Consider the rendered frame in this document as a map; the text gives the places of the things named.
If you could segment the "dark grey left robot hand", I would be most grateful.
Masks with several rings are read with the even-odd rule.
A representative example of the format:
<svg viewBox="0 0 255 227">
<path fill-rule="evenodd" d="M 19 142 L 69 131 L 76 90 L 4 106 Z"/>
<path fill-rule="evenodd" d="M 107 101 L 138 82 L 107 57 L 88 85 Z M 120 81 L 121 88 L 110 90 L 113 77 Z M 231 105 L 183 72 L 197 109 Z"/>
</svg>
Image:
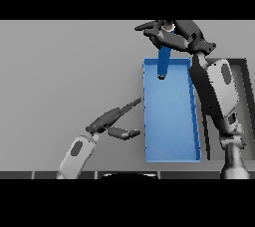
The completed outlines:
<svg viewBox="0 0 255 227">
<path fill-rule="evenodd" d="M 115 127 L 115 123 L 128 111 L 134 108 L 141 102 L 141 99 L 136 99 L 131 103 L 127 104 L 123 108 L 114 108 L 101 116 L 99 116 L 95 121 L 86 127 L 86 131 L 94 136 L 96 133 L 107 132 L 109 136 L 127 140 L 140 135 L 140 131 L 137 129 L 126 130 L 122 128 Z"/>
</svg>

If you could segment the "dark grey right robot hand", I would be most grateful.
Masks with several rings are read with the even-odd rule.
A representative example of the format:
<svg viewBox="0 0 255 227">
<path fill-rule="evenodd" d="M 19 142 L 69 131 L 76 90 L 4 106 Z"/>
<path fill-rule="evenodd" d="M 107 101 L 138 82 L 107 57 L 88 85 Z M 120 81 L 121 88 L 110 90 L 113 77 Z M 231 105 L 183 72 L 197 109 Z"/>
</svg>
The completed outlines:
<svg viewBox="0 0 255 227">
<path fill-rule="evenodd" d="M 168 47 L 189 54 L 201 52 L 207 56 L 216 48 L 215 43 L 205 40 L 192 20 L 153 20 L 134 29 L 143 31 L 158 49 Z"/>
</svg>

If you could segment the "blue pipe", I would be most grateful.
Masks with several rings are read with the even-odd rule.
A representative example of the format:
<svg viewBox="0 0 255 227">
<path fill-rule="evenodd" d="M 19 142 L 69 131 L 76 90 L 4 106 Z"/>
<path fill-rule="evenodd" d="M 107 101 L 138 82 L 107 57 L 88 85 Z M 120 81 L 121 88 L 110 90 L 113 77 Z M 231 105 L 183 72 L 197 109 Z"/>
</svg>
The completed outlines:
<svg viewBox="0 0 255 227">
<path fill-rule="evenodd" d="M 159 36 L 162 37 L 162 32 L 174 33 L 174 23 L 172 20 L 164 20 L 158 22 Z M 163 46 L 160 41 L 158 43 L 158 63 L 157 63 L 157 78 L 164 80 L 167 75 L 168 63 L 171 49 Z"/>
</svg>

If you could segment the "blue bin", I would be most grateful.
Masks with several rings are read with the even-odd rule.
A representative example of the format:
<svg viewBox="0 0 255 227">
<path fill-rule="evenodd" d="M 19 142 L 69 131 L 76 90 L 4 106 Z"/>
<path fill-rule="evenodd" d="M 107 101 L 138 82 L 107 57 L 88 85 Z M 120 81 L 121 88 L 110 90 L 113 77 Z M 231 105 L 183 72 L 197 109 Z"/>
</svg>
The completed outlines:
<svg viewBox="0 0 255 227">
<path fill-rule="evenodd" d="M 189 58 L 170 58 L 164 80 L 157 59 L 143 60 L 145 161 L 199 162 L 201 159 L 194 85 Z"/>
</svg>

